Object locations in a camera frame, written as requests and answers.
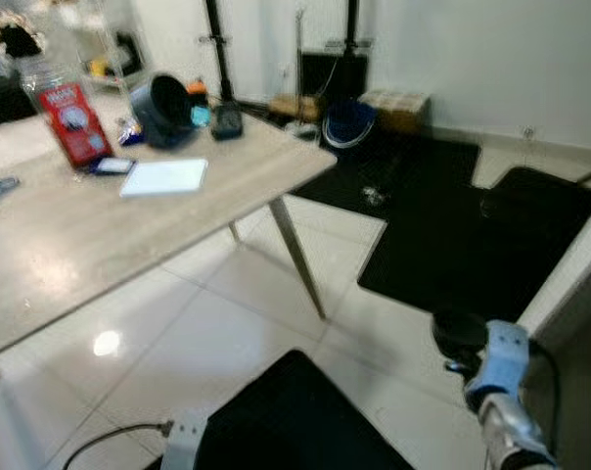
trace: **white notepad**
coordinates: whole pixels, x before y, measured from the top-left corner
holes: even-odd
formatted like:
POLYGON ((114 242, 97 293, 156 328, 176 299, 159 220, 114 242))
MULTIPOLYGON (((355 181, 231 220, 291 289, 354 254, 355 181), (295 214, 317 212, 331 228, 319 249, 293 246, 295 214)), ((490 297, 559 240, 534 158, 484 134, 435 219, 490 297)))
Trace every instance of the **white notepad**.
POLYGON ((198 191, 205 178, 204 159, 136 164, 119 192, 122 198, 198 191))

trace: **white tile floor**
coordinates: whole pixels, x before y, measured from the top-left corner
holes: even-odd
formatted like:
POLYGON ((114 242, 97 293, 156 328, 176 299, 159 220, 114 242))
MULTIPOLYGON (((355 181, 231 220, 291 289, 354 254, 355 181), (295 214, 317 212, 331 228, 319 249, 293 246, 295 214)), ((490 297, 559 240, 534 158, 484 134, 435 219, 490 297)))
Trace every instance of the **white tile floor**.
MULTIPOLYGON (((10 125, 24 148, 41 130, 36 119, 10 125)), ((52 148, 40 135, 36 151, 52 148)), ((9 150, 0 167, 32 157, 0 138, 0 152, 9 150)), ((524 164, 568 178, 591 170, 591 159, 494 145, 483 149, 475 184, 491 186, 524 164)), ((243 245, 221 231, 2 354, 0 469, 60 469, 80 443, 115 426, 184 408, 207 416, 291 348, 307 352, 416 468, 482 468, 479 428, 460 381, 442 370, 429 317, 356 284, 383 224, 287 200, 328 323, 260 210, 239 222, 243 245), (102 344, 112 332, 116 348, 102 344)), ((75 468, 141 469, 162 451, 157 435, 140 432, 93 449, 75 468)))

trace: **table leg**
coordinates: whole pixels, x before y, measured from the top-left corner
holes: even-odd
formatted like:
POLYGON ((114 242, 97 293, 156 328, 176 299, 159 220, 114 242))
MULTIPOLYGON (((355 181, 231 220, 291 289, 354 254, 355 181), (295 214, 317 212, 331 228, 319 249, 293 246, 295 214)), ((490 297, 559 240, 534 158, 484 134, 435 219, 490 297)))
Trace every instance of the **table leg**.
POLYGON ((241 236, 239 235, 239 230, 237 230, 237 225, 235 225, 234 220, 228 224, 228 228, 230 228, 230 233, 233 234, 235 242, 241 243, 241 236))
POLYGON ((320 300, 317 288, 315 287, 313 276, 311 275, 308 264, 306 263, 306 258, 304 257, 304 253, 302 252, 301 245, 297 238, 294 224, 292 223, 292 219, 289 217, 289 212, 287 211, 287 206, 285 206, 283 198, 275 199, 269 203, 269 209, 274 216, 274 220, 276 220, 278 229, 280 230, 283 240, 287 245, 287 249, 294 260, 295 268, 299 273, 299 277, 302 279, 302 282, 308 291, 308 295, 311 297, 311 300, 317 308, 317 314, 322 320, 326 320, 326 312, 322 306, 322 301, 320 300))

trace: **black cable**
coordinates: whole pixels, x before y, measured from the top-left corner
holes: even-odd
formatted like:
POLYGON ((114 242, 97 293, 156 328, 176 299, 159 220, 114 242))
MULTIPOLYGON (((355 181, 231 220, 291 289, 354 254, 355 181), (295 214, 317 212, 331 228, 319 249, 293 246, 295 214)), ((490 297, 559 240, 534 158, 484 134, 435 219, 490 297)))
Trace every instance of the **black cable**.
POLYGON ((71 463, 85 450, 91 448, 95 444, 98 444, 102 441, 105 441, 109 438, 114 438, 115 436, 119 436, 120 434, 130 433, 132 431, 138 431, 140 429, 153 429, 156 431, 160 431, 160 433, 165 437, 169 437, 169 433, 171 432, 171 428, 173 427, 173 421, 167 421, 166 423, 141 423, 141 424, 133 424, 132 426, 125 426, 123 428, 115 429, 114 431, 110 431, 107 434, 103 434, 102 436, 98 436, 97 438, 92 439, 91 441, 83 444, 80 446, 69 458, 68 461, 65 462, 63 466, 63 470, 68 470, 71 463))
POLYGON ((541 346, 539 342, 530 339, 528 346, 531 355, 542 355, 552 369, 552 426, 550 427, 550 443, 548 445, 548 449, 550 450, 550 453, 552 453, 552 456, 556 458, 559 431, 561 427, 561 373, 559 372, 559 366, 557 365, 557 361, 554 359, 554 356, 543 346, 541 346))

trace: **table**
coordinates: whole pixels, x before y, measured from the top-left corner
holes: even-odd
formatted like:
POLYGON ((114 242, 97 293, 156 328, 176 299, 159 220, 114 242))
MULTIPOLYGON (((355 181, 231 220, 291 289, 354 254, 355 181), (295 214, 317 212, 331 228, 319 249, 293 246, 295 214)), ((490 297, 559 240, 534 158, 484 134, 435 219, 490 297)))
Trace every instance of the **table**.
POLYGON ((120 177, 75 173, 61 151, 5 168, 22 185, 0 199, 0 353, 268 204, 319 316, 325 313, 283 194, 336 159, 253 117, 244 136, 198 130, 175 151, 141 145, 139 161, 202 157, 203 189, 122 199, 120 177))

